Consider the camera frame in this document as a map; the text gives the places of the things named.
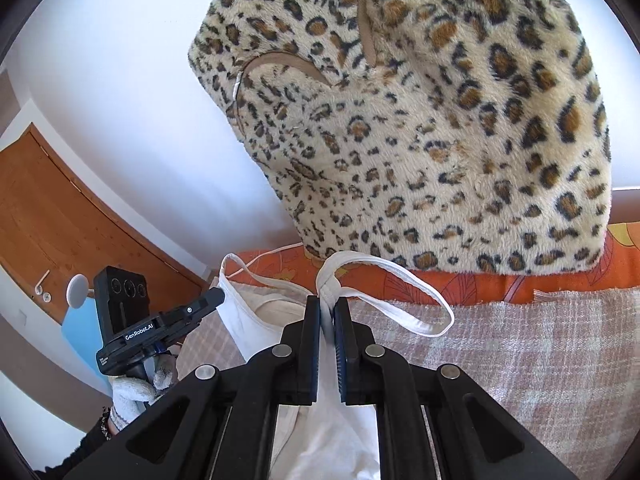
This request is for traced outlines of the left forearm black sleeve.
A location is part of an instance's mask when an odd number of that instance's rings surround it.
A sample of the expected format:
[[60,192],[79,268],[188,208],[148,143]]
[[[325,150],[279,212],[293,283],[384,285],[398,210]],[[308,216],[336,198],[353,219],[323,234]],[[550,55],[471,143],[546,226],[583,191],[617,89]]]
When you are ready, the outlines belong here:
[[40,480],[62,480],[80,463],[96,452],[104,443],[112,440],[118,433],[114,425],[114,408],[104,408],[96,424],[86,433],[78,447],[66,457],[58,466],[47,466],[43,470],[35,470]]

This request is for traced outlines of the left hand white knit glove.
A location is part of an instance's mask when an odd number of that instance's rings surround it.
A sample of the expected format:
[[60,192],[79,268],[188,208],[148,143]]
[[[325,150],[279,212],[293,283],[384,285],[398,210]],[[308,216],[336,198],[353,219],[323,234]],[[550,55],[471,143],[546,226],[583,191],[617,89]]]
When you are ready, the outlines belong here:
[[108,428],[117,434],[155,403],[176,382],[176,357],[169,351],[152,356],[124,376],[111,377],[112,407]]

